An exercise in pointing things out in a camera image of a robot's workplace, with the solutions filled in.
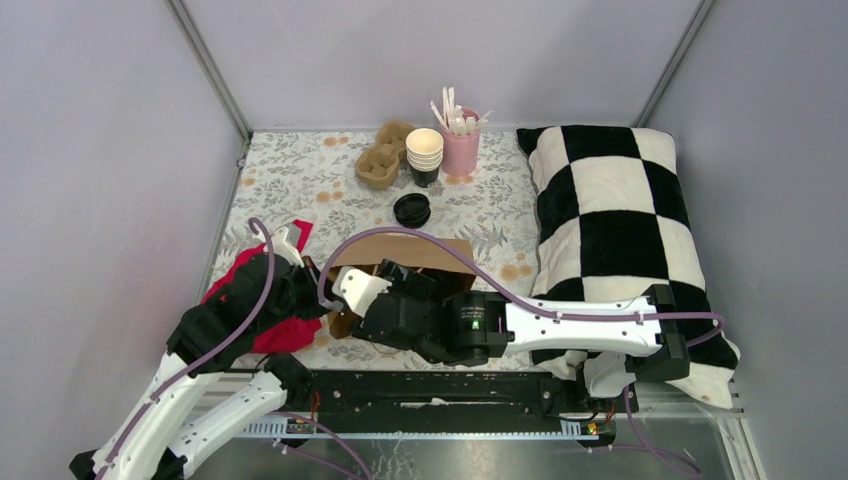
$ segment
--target pink container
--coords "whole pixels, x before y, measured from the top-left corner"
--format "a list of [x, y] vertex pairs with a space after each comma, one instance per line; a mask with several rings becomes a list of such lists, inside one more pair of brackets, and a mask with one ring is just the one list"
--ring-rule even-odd
[[[463, 117], [474, 117], [480, 120], [480, 115], [470, 108], [462, 109]], [[445, 138], [444, 158], [442, 159], [442, 171], [452, 177], [464, 177], [471, 175], [477, 168], [477, 153], [480, 150], [480, 131], [473, 135], [454, 135], [444, 127], [439, 127], [442, 137]]]

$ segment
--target wire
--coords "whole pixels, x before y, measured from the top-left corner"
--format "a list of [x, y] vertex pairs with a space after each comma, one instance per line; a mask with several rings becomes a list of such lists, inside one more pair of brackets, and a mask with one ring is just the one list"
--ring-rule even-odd
[[353, 457], [354, 460], [356, 460], [356, 463], [358, 463], [359, 466], [362, 467], [362, 471], [365, 472], [365, 477], [367, 478], [367, 480], [372, 480], [374, 478], [374, 475], [371, 473], [371, 470], [368, 469], [368, 466], [365, 465], [365, 461], [362, 460], [362, 457], [357, 455], [356, 452], [352, 448], [350, 448], [350, 445], [348, 445], [347, 442], [342, 440], [341, 437], [336, 435], [336, 433], [333, 432], [332, 430], [330, 430], [330, 428], [327, 427], [326, 425], [321, 424], [321, 423], [319, 423], [315, 420], [300, 416], [296, 413], [274, 412], [273, 414], [274, 415], [282, 415], [284, 417], [293, 418], [295, 420], [300, 420], [301, 422], [308, 423], [309, 425], [312, 425], [313, 427], [317, 427], [317, 428], [323, 430], [324, 433], [326, 433], [327, 435], [332, 437], [333, 440], [335, 440], [339, 445], [341, 445], [342, 448], [347, 450], [347, 453], [349, 453], [350, 456]]
[[274, 355], [275, 354], [273, 354], [273, 353], [269, 353], [268, 355], [265, 355], [264, 357], [260, 358], [259, 361], [256, 362], [256, 366], [253, 367], [253, 373], [250, 376], [255, 377], [256, 374], [259, 373], [260, 370], [262, 370], [262, 363], [266, 362], [269, 358], [271, 358]]
[[321, 406], [321, 394], [318, 392], [312, 392], [312, 395], [309, 396], [309, 418], [315, 420], [315, 412], [318, 411], [318, 407]]
[[[634, 321], [644, 321], [644, 320], [662, 320], [662, 321], [678, 321], [678, 320], [714, 320], [716, 325], [709, 332], [696, 337], [692, 340], [686, 342], [686, 347], [694, 347], [695, 345], [700, 345], [701, 343], [706, 342], [707, 340], [719, 335], [723, 330], [725, 325], [727, 324], [727, 319], [725, 319], [722, 315], [715, 312], [667, 312], [667, 313], [636, 313], [636, 314], [628, 314], [628, 315], [591, 315], [591, 314], [577, 314], [577, 313], [561, 313], [554, 312], [550, 310], [545, 310], [543, 308], [539, 308], [535, 305], [531, 305], [530, 303], [524, 301], [519, 298], [514, 293], [508, 291], [503, 285], [499, 284], [495, 279], [493, 279], [489, 274], [484, 272], [480, 267], [478, 267], [473, 261], [469, 260], [462, 253], [443, 242], [442, 240], [428, 235], [424, 232], [420, 232], [418, 230], [412, 230], [403, 227], [381, 227], [381, 228], [373, 228], [371, 230], [366, 230], [364, 232], [360, 232], [349, 239], [345, 240], [338, 248], [330, 255], [330, 258], [327, 260], [327, 263], [324, 265], [324, 269], [321, 270], [321, 276], [318, 278], [318, 300], [322, 306], [325, 308], [330, 308], [332, 310], [340, 311], [344, 305], [340, 301], [331, 301], [325, 295], [325, 285], [327, 283], [327, 275], [329, 274], [330, 268], [333, 267], [336, 260], [339, 258], [339, 255], [351, 244], [371, 235], [381, 234], [381, 233], [400, 233], [405, 235], [412, 235], [414, 237], [423, 238], [427, 240], [445, 252], [452, 255], [454, 258], [462, 262], [466, 267], [471, 269], [477, 276], [482, 278], [486, 283], [492, 286], [495, 290], [498, 291], [501, 295], [507, 298], [509, 301], [517, 305], [518, 307], [526, 310], [534, 315], [539, 315], [541, 317], [553, 318], [558, 320], [574, 320], [574, 321], [583, 321], [583, 322], [634, 322]], [[668, 450], [658, 449], [653, 447], [647, 442], [642, 431], [636, 426], [636, 422], [633, 419], [633, 412], [630, 407], [630, 399], [628, 394], [630, 393], [630, 385], [625, 387], [623, 395], [624, 395], [624, 406], [627, 411], [627, 418], [630, 422], [630, 426], [633, 428], [634, 433], [642, 442], [642, 446], [638, 445], [625, 445], [621, 447], [617, 447], [619, 450], [638, 450], [638, 451], [648, 451], [652, 453], [657, 459], [659, 459], [663, 464], [671, 468], [672, 470], [682, 473], [688, 477], [699, 478], [702, 476], [701, 469], [698, 466], [678, 454], [672, 453]], [[608, 419], [612, 419], [611, 414], [607, 414]], [[690, 467], [690, 470], [684, 470], [670, 461], [666, 460], [666, 457], [671, 457], [679, 462], [682, 462]]]
[[717, 323], [717, 325], [715, 325], [713, 329], [709, 332], [686, 342], [687, 347], [694, 347], [695, 345], [699, 345], [715, 337], [724, 330], [724, 326], [727, 323], [727, 320], [722, 315], [715, 312], [667, 312], [645, 314], [634, 313], [626, 315], [591, 315], [579, 313], [561, 313], [545, 310], [535, 305], [531, 305], [530, 303], [519, 298], [514, 293], [508, 291], [503, 285], [495, 281], [495, 279], [493, 279], [491, 276], [489, 276], [489, 274], [484, 272], [473, 261], [466, 258], [465, 255], [463, 255], [450, 245], [446, 244], [442, 240], [432, 235], [428, 235], [424, 232], [403, 227], [380, 227], [372, 228], [371, 230], [365, 230], [364, 232], [357, 233], [356, 235], [348, 238], [341, 245], [339, 245], [338, 248], [336, 248], [333, 254], [330, 255], [330, 258], [327, 260], [327, 263], [324, 265], [324, 269], [321, 270], [320, 277], [318, 277], [318, 300], [324, 308], [329, 308], [335, 311], [341, 311], [344, 307], [344, 305], [340, 301], [332, 301], [328, 299], [324, 291], [324, 287], [327, 283], [327, 275], [330, 272], [330, 268], [333, 267], [336, 260], [339, 258], [339, 255], [341, 255], [342, 252], [347, 249], [347, 247], [349, 247], [351, 244], [365, 237], [380, 233], [401, 233], [405, 235], [412, 235], [414, 237], [423, 238], [435, 244], [436, 246], [438, 246], [439, 248], [451, 254], [454, 258], [462, 262], [466, 267], [471, 269], [474, 273], [477, 274], [477, 276], [479, 276], [486, 283], [491, 285], [495, 290], [498, 291], [498, 293], [506, 297], [510, 302], [516, 304], [523, 310], [533, 313], [534, 315], [539, 315], [541, 317], [554, 318], [558, 320], [575, 320], [581, 322], [635, 322], [643, 320], [714, 320]]
[[[630, 406], [630, 385], [624, 387], [624, 390], [622, 391], [622, 396], [624, 397], [624, 409], [627, 411], [627, 421], [630, 423], [630, 428], [633, 429], [633, 433], [636, 434], [636, 438], [638, 438], [639, 441], [642, 442], [642, 445], [609, 445], [609, 448], [606, 448], [606, 449], [595, 448], [595, 449], [589, 449], [589, 450], [586, 450], [584, 448], [572, 448], [572, 449], [567, 449], [567, 450], [559, 450], [557, 453], [582, 453], [582, 452], [588, 452], [588, 453], [598, 453], [598, 452], [600, 452], [600, 453], [603, 453], [603, 452], [610, 452], [610, 451], [613, 451], [613, 450], [628, 450], [628, 451], [632, 451], [632, 452], [648, 452], [648, 453], [652, 454], [653, 456], [655, 456], [657, 458], [657, 460], [659, 460], [660, 462], [665, 464], [665, 466], [674, 470], [677, 473], [680, 473], [682, 475], [686, 475], [689, 478], [701, 478], [701, 477], [703, 477], [703, 475], [704, 475], [703, 471], [701, 470], [700, 467], [698, 467], [698, 464], [696, 464], [692, 460], [689, 460], [688, 458], [684, 457], [683, 455], [674, 453], [670, 450], [666, 450], [664, 448], [654, 447], [653, 445], [648, 443], [648, 440], [645, 438], [644, 432], [642, 432], [642, 429], [640, 429], [636, 425], [636, 419], [633, 417], [633, 409]], [[607, 420], [604, 423], [608, 422], [612, 418], [613, 413], [615, 413], [614, 408], [613, 408], [613, 410], [610, 410], [610, 413], [607, 414]], [[686, 469], [680, 468], [679, 466], [671, 463], [669, 458], [677, 460], [679, 463], [682, 463], [682, 464], [686, 465], [687, 467], [689, 467], [689, 469], [686, 470]]]
[[604, 423], [609, 423], [609, 421], [612, 420], [613, 415], [615, 415], [615, 404], [614, 403], [610, 407], [610, 411], [607, 412], [607, 416], [604, 417]]
[[312, 454], [312, 453], [309, 453], [309, 452], [304, 452], [304, 451], [298, 450], [297, 448], [287, 448], [286, 446], [283, 446], [283, 454], [286, 454], [288, 452], [296, 453], [298, 455], [302, 455], [302, 456], [304, 456], [304, 457], [306, 457], [310, 460], [315, 460], [316, 462], [323, 464], [323, 465], [326, 465], [326, 466], [332, 468], [333, 470], [340, 472], [340, 473], [343, 473], [343, 474], [347, 475], [348, 477], [353, 478], [355, 480], [366, 480], [364, 477], [361, 477], [361, 476], [351, 472], [350, 470], [345, 469], [341, 465], [339, 465], [337, 463], [333, 463], [330, 460], [327, 460], [326, 458], [321, 458], [318, 455], [315, 455], [315, 454]]
[[118, 456], [118, 453], [121, 451], [121, 447], [124, 446], [130, 434], [135, 430], [135, 427], [138, 425], [138, 422], [141, 421], [144, 414], [147, 413], [147, 410], [150, 409], [151, 405], [155, 405], [159, 400], [159, 397], [162, 396], [168, 388], [170, 388], [173, 384], [175, 384], [179, 379], [188, 375], [189, 373], [197, 370], [197, 368], [203, 366], [207, 361], [213, 358], [215, 355], [221, 353], [222, 350], [227, 348], [231, 343], [233, 343], [245, 330], [250, 326], [250, 323], [253, 322], [253, 319], [259, 314], [259, 311], [262, 309], [262, 306], [265, 304], [265, 300], [268, 298], [268, 294], [271, 292], [271, 284], [274, 280], [274, 244], [271, 241], [271, 234], [268, 232], [268, 229], [265, 228], [265, 225], [255, 217], [251, 217], [247, 221], [248, 226], [250, 226], [250, 230], [259, 234], [262, 233], [262, 236], [265, 239], [265, 249], [268, 254], [268, 272], [265, 276], [265, 285], [262, 287], [262, 293], [259, 295], [259, 299], [256, 300], [256, 304], [253, 306], [253, 310], [247, 315], [241, 325], [238, 326], [227, 338], [224, 339], [217, 347], [212, 350], [206, 352], [197, 360], [191, 362], [190, 365], [186, 366], [179, 372], [172, 375], [170, 378], [162, 382], [156, 390], [150, 394], [150, 398], [148, 402], [145, 402], [139, 409], [135, 412], [135, 415], [132, 416], [129, 422], [127, 422], [127, 426], [121, 431], [118, 435], [118, 438], [115, 440], [115, 444], [112, 445], [112, 449], [109, 450], [109, 454], [106, 455], [106, 460], [103, 467], [98, 470], [97, 475], [94, 477], [95, 480], [101, 480], [103, 476], [106, 474], [106, 471], [109, 469], [112, 461], [115, 460], [115, 457]]
[[[612, 452], [612, 451], [617, 451], [617, 450], [631, 451], [631, 452], [647, 452], [648, 451], [647, 448], [640, 447], [639, 445], [609, 445], [607, 448], [599, 447], [599, 448], [592, 448], [590, 450], [587, 450], [585, 448], [569, 448], [569, 449], [565, 449], [565, 450], [557, 450], [556, 453], [604, 453], [604, 452]], [[699, 478], [699, 477], [702, 476], [702, 474], [700, 473], [701, 469], [698, 468], [698, 465], [696, 465], [695, 462], [693, 462], [692, 460], [689, 460], [688, 458], [684, 457], [683, 455], [674, 453], [674, 452], [672, 452], [670, 450], [666, 450], [664, 448], [655, 448], [655, 450], [657, 451], [657, 453], [659, 453], [659, 455], [662, 455], [663, 457], [673, 458], [673, 459], [677, 460], [678, 462], [689, 466], [689, 468], [691, 468], [693, 472], [697, 471], [698, 474], [696, 476], [694, 476], [694, 478]], [[690, 474], [688, 472], [684, 473], [684, 475], [690, 476]]]
[[684, 470], [684, 469], [678, 467], [677, 465], [674, 465], [673, 463], [666, 460], [665, 457], [663, 456], [663, 453], [660, 452], [660, 449], [658, 449], [658, 448], [654, 447], [653, 445], [651, 445], [650, 443], [648, 443], [648, 439], [645, 438], [645, 433], [642, 432], [642, 429], [640, 429], [636, 425], [636, 419], [633, 418], [633, 409], [630, 406], [630, 385], [627, 385], [626, 387], [624, 387], [624, 391], [621, 392], [621, 394], [624, 396], [624, 410], [627, 412], [627, 421], [630, 422], [630, 428], [633, 429], [633, 433], [636, 434], [636, 438], [638, 438], [639, 441], [642, 442], [642, 446], [645, 448], [645, 450], [651, 452], [655, 457], [657, 457], [657, 459], [659, 461], [664, 463], [668, 468], [674, 470], [675, 472], [682, 473], [683, 475], [686, 475], [687, 477], [690, 477], [690, 478], [701, 478], [703, 473], [701, 472], [701, 469], [698, 468], [698, 465], [696, 465], [694, 462], [684, 461], [683, 463], [687, 464], [691, 469], [691, 470]]

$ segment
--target black and white checkered pillow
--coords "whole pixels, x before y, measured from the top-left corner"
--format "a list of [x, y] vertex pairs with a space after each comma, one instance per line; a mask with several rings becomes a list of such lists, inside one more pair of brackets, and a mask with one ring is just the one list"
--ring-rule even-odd
[[[605, 302], [670, 285], [678, 311], [709, 311], [677, 180], [674, 141], [650, 129], [569, 125], [518, 130], [539, 195], [539, 275], [533, 295]], [[679, 322], [691, 340], [709, 320]], [[533, 352], [544, 366], [564, 351]], [[730, 407], [738, 350], [724, 336], [690, 349], [694, 398]]]

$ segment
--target stack of paper cups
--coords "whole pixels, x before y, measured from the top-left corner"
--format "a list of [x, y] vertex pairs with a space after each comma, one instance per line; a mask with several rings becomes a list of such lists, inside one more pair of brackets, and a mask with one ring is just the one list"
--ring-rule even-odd
[[429, 128], [413, 130], [406, 137], [406, 160], [416, 185], [427, 188], [439, 178], [445, 139]]

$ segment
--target white paper cup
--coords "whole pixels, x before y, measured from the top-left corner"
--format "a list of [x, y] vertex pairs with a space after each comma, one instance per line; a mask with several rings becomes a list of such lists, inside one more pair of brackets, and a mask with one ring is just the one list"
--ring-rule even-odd
[[431, 168], [439, 166], [442, 163], [443, 158], [444, 157], [442, 155], [438, 155], [438, 156], [433, 157], [433, 158], [428, 158], [428, 159], [422, 160], [422, 159], [416, 158], [415, 156], [410, 156], [409, 154], [407, 154], [406, 161], [409, 162], [410, 166], [416, 167], [420, 170], [429, 170]]
[[431, 128], [419, 128], [406, 136], [406, 155], [421, 159], [441, 157], [445, 147], [442, 134]]

